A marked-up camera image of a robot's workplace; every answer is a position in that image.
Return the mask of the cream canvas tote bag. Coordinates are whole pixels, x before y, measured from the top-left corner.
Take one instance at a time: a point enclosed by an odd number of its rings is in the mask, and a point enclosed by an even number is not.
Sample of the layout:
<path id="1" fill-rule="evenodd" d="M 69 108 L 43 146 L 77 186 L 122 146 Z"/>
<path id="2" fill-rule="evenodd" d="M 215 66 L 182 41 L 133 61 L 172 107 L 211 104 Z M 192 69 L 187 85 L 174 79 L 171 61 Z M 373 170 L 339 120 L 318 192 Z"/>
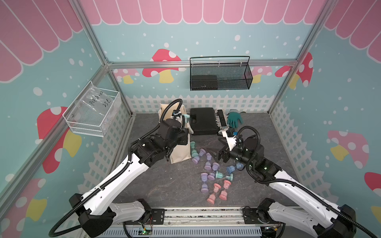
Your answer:
<path id="1" fill-rule="evenodd" d="M 161 117 L 162 112 L 164 111 L 164 109 L 167 106 L 168 106 L 168 104 L 160 104 L 160 109 L 158 111 L 159 118 Z M 164 120 L 171 118 L 172 113 L 176 108 L 177 108 L 177 105 L 171 106 L 169 111 L 165 115 Z M 188 114 L 186 112 L 186 108 L 184 105 L 181 106 L 180 112 L 181 112 L 181 114 Z M 182 162 L 182 161 L 185 161 L 185 160 L 188 160 L 191 158 L 190 135 L 193 134 L 193 130 L 190 126 L 189 119 L 188 120 L 185 119 L 185 128 L 189 130 L 189 135 L 187 137 L 187 144 L 186 145 L 177 145 L 173 149 L 173 151 L 170 155 L 171 164 L 179 163 L 179 162 Z"/>

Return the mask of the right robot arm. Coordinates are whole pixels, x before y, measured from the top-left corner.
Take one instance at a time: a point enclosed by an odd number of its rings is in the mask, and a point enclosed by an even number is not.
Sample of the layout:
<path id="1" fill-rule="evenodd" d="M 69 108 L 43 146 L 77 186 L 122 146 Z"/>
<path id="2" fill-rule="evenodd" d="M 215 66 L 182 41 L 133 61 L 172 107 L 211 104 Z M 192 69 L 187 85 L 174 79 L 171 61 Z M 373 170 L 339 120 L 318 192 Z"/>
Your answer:
<path id="1" fill-rule="evenodd" d="M 301 210 L 288 208 L 266 198 L 256 210 L 261 223 L 288 224 L 315 238 L 353 238 L 358 230 L 371 238 L 376 237 L 356 221 L 356 212 L 350 206 L 339 206 L 322 198 L 265 158 L 260 134 L 254 127 L 244 126 L 238 132 L 224 129 L 217 135 L 224 145 L 217 154 L 218 161 L 242 163 L 255 182 L 282 193 L 301 207 Z"/>

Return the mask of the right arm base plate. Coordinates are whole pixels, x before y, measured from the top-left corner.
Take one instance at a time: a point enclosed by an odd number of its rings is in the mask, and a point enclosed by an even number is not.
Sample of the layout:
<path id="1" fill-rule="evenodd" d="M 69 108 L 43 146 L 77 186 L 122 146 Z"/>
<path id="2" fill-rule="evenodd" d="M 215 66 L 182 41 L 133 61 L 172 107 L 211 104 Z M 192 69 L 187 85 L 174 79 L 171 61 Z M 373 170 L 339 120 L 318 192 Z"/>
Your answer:
<path id="1" fill-rule="evenodd" d="M 245 224 L 275 224 L 277 226 L 282 225 L 281 222 L 273 220 L 268 212 L 262 209 L 246 206 L 242 208 L 241 211 Z"/>

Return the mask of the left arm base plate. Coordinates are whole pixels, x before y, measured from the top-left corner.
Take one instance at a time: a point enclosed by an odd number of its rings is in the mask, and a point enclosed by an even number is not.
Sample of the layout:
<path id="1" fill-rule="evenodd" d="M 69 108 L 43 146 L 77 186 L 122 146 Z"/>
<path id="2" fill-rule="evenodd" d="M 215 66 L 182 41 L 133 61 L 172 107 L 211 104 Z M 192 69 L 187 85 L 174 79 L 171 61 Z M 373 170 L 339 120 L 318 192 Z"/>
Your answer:
<path id="1" fill-rule="evenodd" d="M 152 209 L 145 211 L 143 216 L 137 221 L 126 221 L 126 225 L 163 225 L 165 209 Z"/>

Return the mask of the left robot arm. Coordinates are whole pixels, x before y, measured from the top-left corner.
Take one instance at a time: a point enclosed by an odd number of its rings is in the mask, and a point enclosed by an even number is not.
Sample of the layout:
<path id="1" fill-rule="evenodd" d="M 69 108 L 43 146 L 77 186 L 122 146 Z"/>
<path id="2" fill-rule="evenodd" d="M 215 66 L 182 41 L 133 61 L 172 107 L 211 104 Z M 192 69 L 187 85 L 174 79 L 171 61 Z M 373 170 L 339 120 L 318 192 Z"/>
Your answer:
<path id="1" fill-rule="evenodd" d="M 70 198 L 72 209 L 49 231 L 59 237 L 83 229 L 95 238 L 121 221 L 141 221 L 151 212 L 143 200 L 116 208 L 114 199 L 140 174 L 156 162 L 170 158 L 174 148 L 187 145 L 189 130 L 180 109 L 182 99 L 172 101 L 162 110 L 159 123 L 151 131 L 128 146 L 128 155 L 100 184 L 84 194 Z"/>

